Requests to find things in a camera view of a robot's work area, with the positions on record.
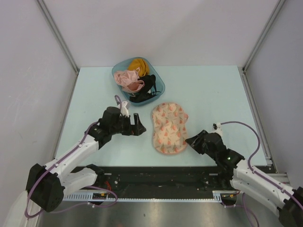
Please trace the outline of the floral mesh laundry bag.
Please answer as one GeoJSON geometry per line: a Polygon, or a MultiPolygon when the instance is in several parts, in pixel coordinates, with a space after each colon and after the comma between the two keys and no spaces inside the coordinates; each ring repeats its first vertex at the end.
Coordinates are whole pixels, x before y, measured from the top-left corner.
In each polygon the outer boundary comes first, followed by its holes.
{"type": "Polygon", "coordinates": [[[153,121],[153,146],[164,155],[176,155],[187,147],[186,122],[188,114],[177,103],[157,105],[151,114],[153,121]]]}

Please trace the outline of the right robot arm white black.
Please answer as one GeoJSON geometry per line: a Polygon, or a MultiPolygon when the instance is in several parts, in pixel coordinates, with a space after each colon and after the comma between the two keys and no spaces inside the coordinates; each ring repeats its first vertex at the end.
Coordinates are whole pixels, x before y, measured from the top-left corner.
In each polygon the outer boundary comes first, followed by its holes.
{"type": "Polygon", "coordinates": [[[238,152],[227,148],[221,134],[203,130],[185,140],[197,153],[208,155],[220,167],[223,175],[218,184],[224,190],[234,188],[252,197],[279,219],[285,227],[303,225],[303,189],[279,182],[257,167],[238,152]]]}

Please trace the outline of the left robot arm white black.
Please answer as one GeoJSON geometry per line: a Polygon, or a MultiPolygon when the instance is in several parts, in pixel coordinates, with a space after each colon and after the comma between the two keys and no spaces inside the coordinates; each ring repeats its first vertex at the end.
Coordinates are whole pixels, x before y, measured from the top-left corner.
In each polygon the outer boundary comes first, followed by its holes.
{"type": "Polygon", "coordinates": [[[64,196],[85,187],[101,188],[105,183],[104,172],[96,165],[90,164],[76,173],[72,171],[110,142],[112,136],[140,136],[145,132],[137,113],[134,113],[134,124],[131,124],[128,114],[122,114],[117,107],[108,107],[102,117],[88,127],[74,148],[43,166],[35,164],[31,167],[26,185],[27,199],[42,210],[52,212],[64,196]]]}

